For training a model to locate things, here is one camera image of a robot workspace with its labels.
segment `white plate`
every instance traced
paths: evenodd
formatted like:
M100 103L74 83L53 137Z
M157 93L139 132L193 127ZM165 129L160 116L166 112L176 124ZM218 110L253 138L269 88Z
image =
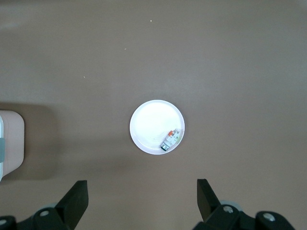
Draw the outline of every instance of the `white plate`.
M161 149L169 131L182 129L180 140L167 151ZM133 142L144 152L161 155L175 149L184 135L184 119L181 112L171 103L162 100L145 102L135 110L130 121Z

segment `screw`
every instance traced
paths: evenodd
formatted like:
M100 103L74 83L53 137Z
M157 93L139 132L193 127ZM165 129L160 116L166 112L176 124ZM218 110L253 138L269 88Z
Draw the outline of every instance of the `screw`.
M263 217L266 218L268 221L275 221L275 217L271 213L263 213Z
M228 212L228 213L233 213L233 212L234 212L234 210L233 210L230 206L224 206L224 207L223 207L223 210L224 210L225 212Z
M49 214L49 211L46 210L46 211L42 211L39 215L40 215L41 217L44 217L44 216L46 216L46 215L48 215L48 214Z
M5 224L6 222L7 222L6 219L1 219L1 220L0 220L0 225Z

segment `small white toy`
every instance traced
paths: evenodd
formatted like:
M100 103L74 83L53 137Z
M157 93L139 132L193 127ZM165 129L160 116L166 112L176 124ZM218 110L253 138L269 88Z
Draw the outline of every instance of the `small white toy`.
M173 146L180 138L181 129L176 128L174 131L170 131L161 145L161 149L167 151Z

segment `white container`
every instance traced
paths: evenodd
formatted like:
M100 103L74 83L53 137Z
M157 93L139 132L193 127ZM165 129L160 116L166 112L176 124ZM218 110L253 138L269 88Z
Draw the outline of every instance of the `white container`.
M16 112L0 110L0 181L24 161L24 120Z

